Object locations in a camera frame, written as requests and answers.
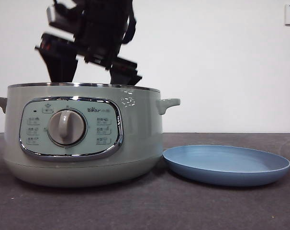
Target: cooker rim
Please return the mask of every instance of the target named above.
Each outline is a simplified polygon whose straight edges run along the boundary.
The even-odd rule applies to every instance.
[[[9,85],[8,88],[28,87],[28,86],[90,86],[98,88],[123,88],[123,89],[136,89],[147,90],[160,93],[160,90],[148,87],[132,86],[132,85],[117,85],[117,84],[98,84],[98,83],[81,83],[81,82],[38,82],[38,83],[22,83]]]

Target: table surface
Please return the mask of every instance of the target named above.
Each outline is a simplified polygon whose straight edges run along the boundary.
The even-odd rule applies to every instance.
[[[198,183],[167,169],[100,187],[61,189],[12,176],[2,159],[0,230],[290,230],[290,170],[279,181],[236,188]],[[259,149],[290,160],[290,134],[165,133],[164,148],[191,144]]]

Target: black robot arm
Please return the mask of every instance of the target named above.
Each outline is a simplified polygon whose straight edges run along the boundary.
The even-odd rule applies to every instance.
[[[111,84],[137,84],[142,79],[137,75],[137,64],[117,57],[121,45],[130,42],[135,33],[132,0],[74,2],[76,6],[68,9],[54,0],[47,9],[49,24],[74,34],[74,41],[44,33],[41,45],[36,46],[51,82],[72,82],[78,54],[84,56],[85,62],[110,70]]]

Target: gray knob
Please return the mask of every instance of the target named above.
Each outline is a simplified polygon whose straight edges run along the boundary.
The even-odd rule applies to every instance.
[[[55,113],[48,123],[49,137],[60,145],[71,145],[80,140],[85,131],[83,118],[74,111]]]

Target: blue plate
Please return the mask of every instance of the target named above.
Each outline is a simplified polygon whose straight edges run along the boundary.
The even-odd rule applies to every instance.
[[[181,176],[226,186],[269,184],[290,168],[290,161],[279,155],[232,146],[179,146],[164,151],[163,157]]]

